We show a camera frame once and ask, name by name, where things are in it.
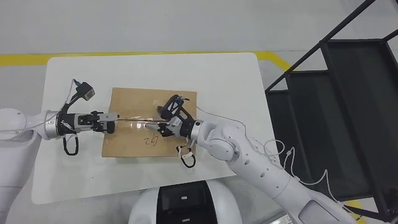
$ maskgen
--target black cable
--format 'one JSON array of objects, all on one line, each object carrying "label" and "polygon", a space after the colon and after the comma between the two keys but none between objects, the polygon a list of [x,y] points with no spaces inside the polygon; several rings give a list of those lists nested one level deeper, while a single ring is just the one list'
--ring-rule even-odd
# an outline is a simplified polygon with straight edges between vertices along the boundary
[{"label": "black cable", "polygon": [[63,137],[63,150],[68,156],[75,156],[79,153],[79,138],[77,136],[75,136],[75,143],[76,143],[75,152],[70,153],[67,148],[67,139],[66,137]]}]

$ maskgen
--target cable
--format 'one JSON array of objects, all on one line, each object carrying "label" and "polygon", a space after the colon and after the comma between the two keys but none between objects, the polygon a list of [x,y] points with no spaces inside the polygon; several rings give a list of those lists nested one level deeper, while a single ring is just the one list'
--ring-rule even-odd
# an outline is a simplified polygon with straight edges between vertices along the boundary
[{"label": "cable", "polygon": [[340,206],[341,206],[344,210],[346,210],[347,212],[349,212],[349,213],[354,213],[354,212],[352,212],[350,209],[348,209],[346,206],[344,206],[343,203],[339,202],[339,201],[333,196],[333,194],[331,193],[331,190],[330,190],[330,183],[329,183],[329,174],[328,174],[328,170],[327,170],[327,169],[325,169],[325,171],[323,172],[323,175],[321,176],[321,178],[320,178],[318,181],[316,181],[316,182],[307,183],[307,182],[301,181],[301,179],[300,179],[299,177],[297,177],[297,176],[293,173],[293,164],[294,164],[294,157],[295,157],[295,148],[292,147],[292,148],[290,149],[290,151],[292,151],[292,154],[293,154],[292,163],[291,163],[291,165],[290,165],[290,172],[292,173],[292,176],[293,176],[294,178],[296,178],[300,183],[302,183],[302,184],[304,184],[304,185],[312,186],[312,185],[317,185],[317,184],[319,184],[319,183],[326,177],[326,185],[327,185],[327,187],[328,187],[328,193],[329,193],[331,199],[332,199],[333,201],[335,201],[338,205],[340,205]]},{"label": "cable", "polygon": [[[63,108],[63,106],[68,102],[68,99],[69,99],[69,97],[70,97],[70,93],[72,92],[72,86],[73,86],[73,84],[74,84],[74,79],[72,80],[72,82],[71,82],[71,84],[70,84],[69,94],[68,94],[68,96],[67,96],[67,99],[65,100],[64,104],[61,106],[61,108],[59,109],[59,111],[61,111],[61,109]],[[57,113],[55,113],[55,114],[54,114],[53,116],[51,116],[50,118],[47,118],[45,121],[43,121],[43,122],[41,122],[41,123],[39,123],[39,124],[36,124],[36,125],[34,125],[34,126],[29,126],[29,127],[24,128],[24,129],[0,130],[0,133],[5,133],[5,132],[8,132],[8,131],[26,131],[26,130],[29,130],[29,129],[38,127],[38,126],[40,126],[40,125],[46,123],[46,122],[49,121],[50,119],[54,118],[54,117],[58,114],[59,111],[57,111]]]},{"label": "cable", "polygon": [[[197,105],[195,105],[195,106],[198,108],[198,110],[200,110],[200,111],[202,111],[202,112],[204,112],[204,113],[206,113],[206,114],[208,114],[208,115],[216,116],[216,117],[223,118],[223,119],[228,119],[228,120],[235,121],[235,122],[238,122],[238,123],[242,124],[243,127],[244,127],[244,136],[246,137],[246,139],[249,141],[249,143],[250,143],[251,146],[253,147],[253,144],[252,144],[252,142],[250,142],[250,139],[248,138],[247,133],[246,133],[246,125],[245,125],[243,122],[241,122],[241,121],[239,121],[239,120],[236,120],[236,119],[227,118],[227,117],[224,117],[224,116],[221,116],[221,115],[217,115],[217,114],[213,114],[213,113],[208,113],[208,112],[206,112],[205,110],[202,110],[199,106],[197,106]],[[266,152],[266,144],[267,144],[268,142],[271,142],[271,141],[280,142],[280,143],[282,144],[282,146],[283,146],[282,151],[278,152],[277,154],[271,154],[271,155],[268,154],[268,153]],[[270,156],[278,156],[278,155],[282,154],[282,153],[285,151],[285,144],[284,144],[282,141],[277,140],[277,139],[268,140],[268,141],[263,145],[263,147],[264,147],[265,155],[266,155],[268,158],[269,158]],[[292,147],[292,148],[287,152],[287,155],[286,155],[286,158],[285,158],[285,161],[284,161],[284,166],[283,166],[283,167],[280,167],[281,169],[285,169],[285,167],[286,167],[286,161],[287,161],[287,158],[290,156],[290,154],[293,154],[292,163],[291,163],[291,165],[290,165],[290,170],[291,170],[292,176],[293,176],[294,178],[296,178],[300,183],[302,183],[302,184],[304,184],[304,185],[317,185],[317,184],[319,184],[319,183],[326,177],[326,184],[327,184],[327,186],[328,186],[328,192],[329,192],[329,195],[330,195],[330,197],[332,198],[332,200],[335,201],[338,205],[340,205],[340,206],[341,206],[344,210],[346,210],[347,212],[353,213],[351,210],[349,210],[347,207],[345,207],[344,204],[342,204],[341,202],[337,201],[337,199],[336,199],[336,198],[333,196],[333,194],[331,193],[330,184],[329,184],[329,175],[328,175],[328,170],[327,170],[327,169],[325,169],[325,171],[324,171],[322,177],[321,177],[318,181],[313,182],[313,183],[306,183],[306,182],[303,182],[303,181],[301,181],[301,179],[300,179],[299,177],[297,177],[296,175],[294,175],[294,173],[293,173],[293,163],[294,163],[294,158],[295,158],[295,148],[294,148],[294,147]]]},{"label": "cable", "polygon": [[[228,120],[235,121],[235,122],[237,122],[237,123],[243,125],[244,136],[245,136],[246,139],[249,141],[249,144],[252,146],[253,150],[255,150],[255,151],[257,151],[258,153],[262,154],[261,152],[259,152],[259,151],[257,150],[257,146],[256,146],[256,148],[255,148],[254,145],[253,145],[253,143],[250,141],[250,139],[249,139],[249,137],[248,137],[248,135],[247,135],[247,132],[246,132],[246,125],[245,125],[242,121],[239,121],[239,120],[236,120],[236,119],[227,118],[227,117],[224,117],[224,116],[221,116],[221,115],[217,115],[217,114],[213,114],[213,113],[209,113],[209,112],[207,112],[207,111],[201,109],[198,105],[196,105],[196,104],[194,104],[194,105],[196,106],[196,108],[198,108],[198,110],[200,110],[200,111],[202,111],[202,112],[204,112],[204,113],[206,113],[206,114],[208,114],[208,115],[216,116],[216,117],[223,118],[223,119],[228,119]],[[267,144],[268,142],[271,142],[271,141],[280,142],[280,143],[282,144],[282,146],[283,146],[282,150],[281,150],[280,152],[278,152],[277,154],[271,154],[271,155],[270,155],[270,154],[268,154],[268,153],[266,152],[266,149],[267,149],[267,148],[266,148],[266,144]],[[282,153],[285,151],[285,144],[284,144],[282,141],[277,140],[277,139],[270,139],[270,140],[268,140],[268,141],[263,145],[263,147],[264,147],[264,153],[265,153],[265,155],[266,155],[268,158],[270,158],[270,157],[272,157],[272,156],[278,156],[278,155],[282,154]]]}]

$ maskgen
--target white robotic arm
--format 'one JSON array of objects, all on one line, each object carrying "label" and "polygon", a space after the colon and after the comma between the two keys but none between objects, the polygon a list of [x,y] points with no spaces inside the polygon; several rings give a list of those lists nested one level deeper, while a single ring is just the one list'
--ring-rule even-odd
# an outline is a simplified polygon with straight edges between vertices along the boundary
[{"label": "white robotic arm", "polygon": [[[15,109],[0,110],[0,224],[5,223],[13,201],[30,176],[42,139],[63,138],[65,152],[74,156],[78,153],[77,133],[88,130],[113,133],[114,121],[119,117],[116,113],[67,113],[76,100],[89,100],[95,94],[89,84],[74,82],[76,94],[60,111],[46,110],[29,116]],[[66,134],[75,136],[74,152],[66,147]]]},{"label": "white robotic arm", "polygon": [[168,123],[147,125],[163,136],[181,136],[205,148],[214,158],[274,199],[297,224],[356,223],[336,202],[310,190],[288,174],[277,161],[258,151],[246,136],[244,126],[193,120],[182,107],[184,98],[171,97],[158,112]]}]

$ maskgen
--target metal rod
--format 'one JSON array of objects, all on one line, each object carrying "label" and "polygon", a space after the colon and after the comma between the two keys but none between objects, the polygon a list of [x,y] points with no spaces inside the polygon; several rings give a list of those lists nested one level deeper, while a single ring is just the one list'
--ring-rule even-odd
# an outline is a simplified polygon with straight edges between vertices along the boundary
[{"label": "metal rod", "polygon": [[376,212],[372,212],[369,210],[365,210],[365,209],[361,209],[361,208],[355,208],[355,207],[351,207],[351,206],[347,206],[345,205],[346,208],[348,208],[349,210],[351,210],[352,212],[356,213],[357,215],[362,215],[365,217],[369,217],[372,219],[376,219],[376,220],[381,220],[383,222],[391,222],[393,217],[387,217],[385,215],[382,215],[380,213],[376,213]]},{"label": "metal rod", "polygon": [[387,42],[387,41],[393,39],[394,37],[396,37],[397,35],[398,35],[398,29],[393,31],[391,34],[388,34],[385,38],[383,38],[383,41]]},{"label": "metal rod", "polygon": [[168,120],[164,119],[123,119],[119,118],[117,121],[138,121],[138,122],[169,122]]},{"label": "metal rod", "polygon": [[324,43],[329,41],[332,37],[334,37],[339,31],[341,31],[344,27],[346,27],[355,17],[358,17],[366,8],[368,8],[372,3],[376,0],[365,0],[360,6],[358,6],[350,15],[348,15],[342,22],[340,22],[329,34],[327,34],[319,43],[317,43],[312,49],[310,49],[302,58],[300,58],[296,63],[294,63],[286,72],[284,72],[276,81],[274,81],[265,92],[267,93],[271,90],[276,84],[278,84],[288,73],[291,73],[294,69],[296,69],[301,63],[303,63],[309,56],[315,53],[320,48],[320,43]]}]

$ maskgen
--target white robot body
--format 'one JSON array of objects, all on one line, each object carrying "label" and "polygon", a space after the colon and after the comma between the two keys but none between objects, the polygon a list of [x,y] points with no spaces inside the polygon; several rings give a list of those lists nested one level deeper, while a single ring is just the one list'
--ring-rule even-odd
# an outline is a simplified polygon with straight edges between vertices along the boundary
[{"label": "white robot body", "polygon": [[[217,224],[242,224],[242,217],[236,203],[234,195],[221,182],[217,180],[207,180],[206,184],[210,190],[212,205],[215,211],[215,218]],[[188,184],[181,184],[179,186],[185,187]],[[134,204],[129,217],[129,224],[156,224],[162,223],[162,220],[157,220],[159,214],[159,190],[161,188],[148,189],[140,196],[140,199]],[[181,197],[181,202],[189,201],[189,196]],[[181,211],[177,217],[176,223],[197,223],[195,217],[190,217],[190,214]]]}]

